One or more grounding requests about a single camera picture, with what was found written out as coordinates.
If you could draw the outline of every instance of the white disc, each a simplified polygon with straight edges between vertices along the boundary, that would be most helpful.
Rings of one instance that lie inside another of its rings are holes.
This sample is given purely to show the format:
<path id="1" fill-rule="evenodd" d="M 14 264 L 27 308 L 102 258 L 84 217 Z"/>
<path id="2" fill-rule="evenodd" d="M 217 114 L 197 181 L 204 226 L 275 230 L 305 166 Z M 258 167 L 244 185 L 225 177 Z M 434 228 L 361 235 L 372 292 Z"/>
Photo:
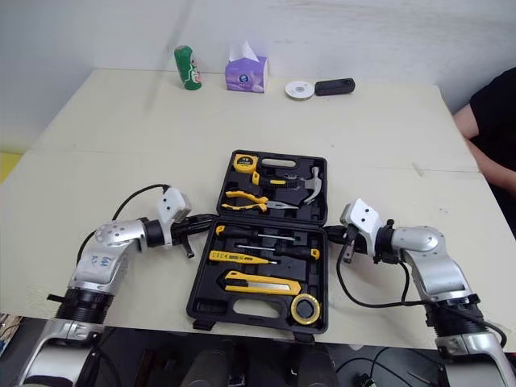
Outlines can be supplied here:
<path id="1" fill-rule="evenodd" d="M 304 81 L 290 82 L 285 86 L 285 92 L 294 99 L 308 99 L 314 95 L 314 85 Z"/>

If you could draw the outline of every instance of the green bottle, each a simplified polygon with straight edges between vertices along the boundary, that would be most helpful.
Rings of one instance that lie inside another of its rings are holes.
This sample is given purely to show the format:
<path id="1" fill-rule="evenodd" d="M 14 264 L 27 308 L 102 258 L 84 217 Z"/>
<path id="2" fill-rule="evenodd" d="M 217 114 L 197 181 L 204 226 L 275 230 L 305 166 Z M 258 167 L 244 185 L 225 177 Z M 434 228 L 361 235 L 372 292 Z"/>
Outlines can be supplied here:
<path id="1" fill-rule="evenodd" d="M 188 46 L 178 46 L 174 50 L 176 65 L 183 85 L 187 90 L 197 90 L 202 86 L 201 74 L 197 67 L 192 48 Z"/>

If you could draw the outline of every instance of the tape measure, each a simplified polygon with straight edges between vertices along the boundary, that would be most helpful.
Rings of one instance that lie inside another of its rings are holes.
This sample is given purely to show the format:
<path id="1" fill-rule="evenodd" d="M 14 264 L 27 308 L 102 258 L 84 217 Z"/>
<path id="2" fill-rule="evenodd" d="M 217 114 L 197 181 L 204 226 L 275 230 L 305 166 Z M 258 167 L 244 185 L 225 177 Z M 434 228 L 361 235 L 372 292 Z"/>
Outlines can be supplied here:
<path id="1" fill-rule="evenodd" d="M 315 323 L 321 315 L 321 306 L 314 296 L 307 293 L 298 294 L 290 304 L 292 318 L 302 324 L 310 325 Z"/>
<path id="2" fill-rule="evenodd" d="M 233 168 L 240 173 L 253 173 L 256 171 L 257 165 L 257 156 L 236 154 L 233 160 Z"/>
<path id="3" fill-rule="evenodd" d="M 285 92 L 289 97 L 302 101 L 314 95 L 315 88 L 308 82 L 294 81 L 285 86 Z"/>

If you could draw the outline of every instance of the toolbox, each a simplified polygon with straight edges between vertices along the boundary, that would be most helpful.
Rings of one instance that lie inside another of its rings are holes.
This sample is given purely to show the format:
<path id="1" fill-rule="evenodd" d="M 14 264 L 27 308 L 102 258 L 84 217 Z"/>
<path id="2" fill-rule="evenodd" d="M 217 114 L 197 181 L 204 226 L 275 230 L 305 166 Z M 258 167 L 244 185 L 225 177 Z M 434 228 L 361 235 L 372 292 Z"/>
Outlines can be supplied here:
<path id="1" fill-rule="evenodd" d="M 237 150 L 231 155 L 187 313 L 205 331 L 218 322 L 292 331 L 313 341 L 328 326 L 327 162 Z M 236 311 L 265 302 L 274 316 Z"/>

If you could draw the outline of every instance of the tissue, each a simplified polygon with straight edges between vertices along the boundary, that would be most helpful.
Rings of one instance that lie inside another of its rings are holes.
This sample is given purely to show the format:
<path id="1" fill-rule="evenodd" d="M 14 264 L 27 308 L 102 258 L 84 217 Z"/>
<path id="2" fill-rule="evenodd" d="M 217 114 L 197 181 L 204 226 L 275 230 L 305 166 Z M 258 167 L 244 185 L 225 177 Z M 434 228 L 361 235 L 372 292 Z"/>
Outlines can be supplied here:
<path id="1" fill-rule="evenodd" d="M 267 58 L 257 56 L 247 41 L 240 47 L 231 49 L 226 65 L 228 90 L 264 93 L 267 76 Z"/>

